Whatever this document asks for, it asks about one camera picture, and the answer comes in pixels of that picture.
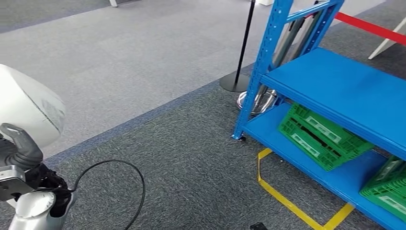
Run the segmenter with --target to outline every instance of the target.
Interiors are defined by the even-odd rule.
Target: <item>light gray carpet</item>
[[[131,0],[117,0],[117,3]],[[2,0],[0,33],[110,6],[109,0]]]

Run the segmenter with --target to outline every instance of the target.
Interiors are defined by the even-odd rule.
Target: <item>gray carpet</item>
[[[380,8],[393,15],[393,21],[384,22],[389,28],[399,22],[398,7],[402,6]],[[361,17],[373,22],[379,12]],[[394,46],[367,61],[380,42],[373,35],[339,25],[322,46],[406,79],[406,69],[399,64],[406,61],[405,47]],[[146,178],[147,197],[134,230],[243,230],[257,221],[270,230],[310,229],[257,184],[256,153],[263,146],[250,138],[236,142],[229,137],[238,114],[236,95],[217,85],[211,83],[171,102],[175,108],[164,106],[158,113],[149,112],[149,119],[134,118],[46,162],[70,184],[98,161],[122,159],[137,165]],[[262,176],[320,224],[344,204],[276,155],[263,160]],[[137,208],[140,181],[129,167],[111,163],[85,176],[79,194],[64,229],[120,230]],[[0,210],[0,229],[6,229],[12,209],[1,203]],[[337,229],[382,228],[354,211]]]
[[[131,0],[117,0],[117,3]],[[0,33],[110,6],[109,0],[1,0]]]

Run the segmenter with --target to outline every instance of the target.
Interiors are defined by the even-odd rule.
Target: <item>black cable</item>
[[[122,161],[122,160],[107,160],[107,161],[101,161],[99,163],[96,163],[92,166],[90,166],[89,168],[85,169],[80,175],[79,177],[76,179],[75,184],[73,185],[73,189],[69,190],[69,189],[64,189],[64,188],[40,188],[35,190],[34,192],[38,192],[38,191],[48,191],[48,192],[69,192],[69,193],[73,193],[77,190],[78,185],[79,185],[79,181],[80,179],[83,177],[83,175],[85,173],[87,173],[90,169],[100,165],[100,164],[104,164],[104,163],[108,163],[108,162],[121,162],[124,164],[127,164],[129,166],[131,166],[133,169],[135,169],[137,171],[137,173],[140,175],[141,177],[141,183],[142,183],[142,197],[141,197],[141,202],[140,205],[138,207],[137,213],[133,216],[133,218],[131,219],[130,223],[127,225],[127,227],[125,227],[124,230],[128,230],[130,229],[131,225],[134,223],[134,221],[137,219],[138,215],[141,212],[141,208],[142,205],[144,204],[144,200],[145,200],[145,181],[144,181],[144,177],[142,175],[142,173],[140,172],[140,170],[133,164],[127,162],[127,161]]]

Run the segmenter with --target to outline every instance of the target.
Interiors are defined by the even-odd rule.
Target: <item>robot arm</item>
[[[38,191],[38,188],[68,189],[66,182],[43,163],[43,154],[21,128],[3,123],[0,131],[0,200],[16,201],[10,230],[58,230],[74,204],[75,194]]]
[[[43,164],[44,147],[62,132],[65,106],[50,89],[0,65],[0,200],[15,207],[10,230],[58,230],[75,201],[65,180]]]

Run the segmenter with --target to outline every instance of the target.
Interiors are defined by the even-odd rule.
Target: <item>black object on floor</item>
[[[268,230],[262,222],[258,222],[249,227],[250,230]]]

